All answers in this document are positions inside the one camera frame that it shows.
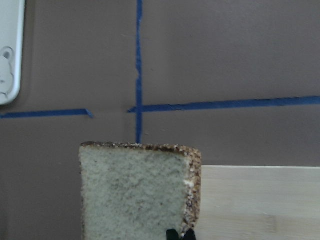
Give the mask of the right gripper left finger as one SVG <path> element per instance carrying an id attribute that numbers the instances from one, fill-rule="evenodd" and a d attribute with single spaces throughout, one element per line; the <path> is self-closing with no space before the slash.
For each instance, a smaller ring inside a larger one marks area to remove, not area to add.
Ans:
<path id="1" fill-rule="evenodd" d="M 166 231 L 166 240 L 179 240 L 179 234 L 175 229 L 168 229 Z"/>

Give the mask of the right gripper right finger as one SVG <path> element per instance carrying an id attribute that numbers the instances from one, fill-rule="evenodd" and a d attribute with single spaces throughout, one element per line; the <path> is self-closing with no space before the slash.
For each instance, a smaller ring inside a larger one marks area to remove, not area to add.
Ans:
<path id="1" fill-rule="evenodd" d="M 183 236 L 183 240 L 195 240 L 194 230 L 190 228 Z"/>

